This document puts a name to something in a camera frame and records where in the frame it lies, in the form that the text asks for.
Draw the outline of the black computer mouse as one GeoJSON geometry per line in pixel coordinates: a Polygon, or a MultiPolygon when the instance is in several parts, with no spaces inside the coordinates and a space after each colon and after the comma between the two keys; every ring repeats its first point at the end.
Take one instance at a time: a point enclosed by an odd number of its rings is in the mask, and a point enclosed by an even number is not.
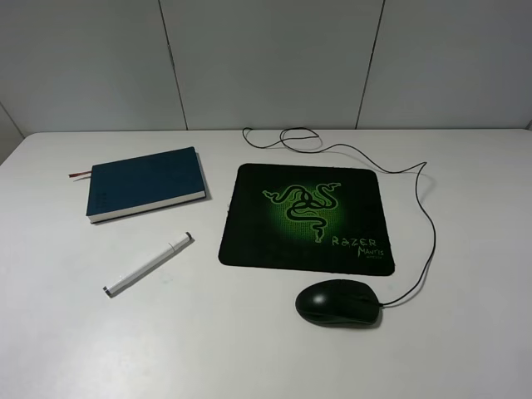
{"type": "Polygon", "coordinates": [[[381,304],[365,283],[332,279],[305,288],[295,299],[298,314],[307,322],[330,328],[375,325],[381,304]]]}

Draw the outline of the white marker pen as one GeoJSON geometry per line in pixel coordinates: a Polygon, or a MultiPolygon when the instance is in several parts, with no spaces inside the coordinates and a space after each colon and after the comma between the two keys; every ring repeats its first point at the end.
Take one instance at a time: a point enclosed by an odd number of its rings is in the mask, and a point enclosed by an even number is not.
{"type": "Polygon", "coordinates": [[[190,232],[185,232],[176,239],[167,242],[161,250],[158,250],[151,255],[144,263],[136,269],[128,273],[125,277],[121,277],[117,282],[110,286],[104,286],[103,291],[109,298],[114,298],[125,289],[134,285],[136,282],[144,278],[147,274],[176,256],[182,249],[188,246],[193,241],[190,232]]]}

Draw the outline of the dark blue hardcover notebook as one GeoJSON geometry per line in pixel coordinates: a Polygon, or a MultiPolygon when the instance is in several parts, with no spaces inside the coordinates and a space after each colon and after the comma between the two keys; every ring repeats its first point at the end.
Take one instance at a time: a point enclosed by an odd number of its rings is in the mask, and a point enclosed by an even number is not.
{"type": "Polygon", "coordinates": [[[93,165],[69,177],[90,179],[86,217],[93,224],[207,196],[194,147],[93,165]]]}

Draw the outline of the black green Razer mousepad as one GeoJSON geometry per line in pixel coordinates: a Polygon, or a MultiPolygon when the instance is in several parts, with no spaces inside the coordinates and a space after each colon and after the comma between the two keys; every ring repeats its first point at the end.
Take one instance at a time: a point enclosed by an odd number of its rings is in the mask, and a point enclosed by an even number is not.
{"type": "Polygon", "coordinates": [[[392,275],[395,262],[376,173],[241,165],[218,258],[238,267],[392,275]]]}

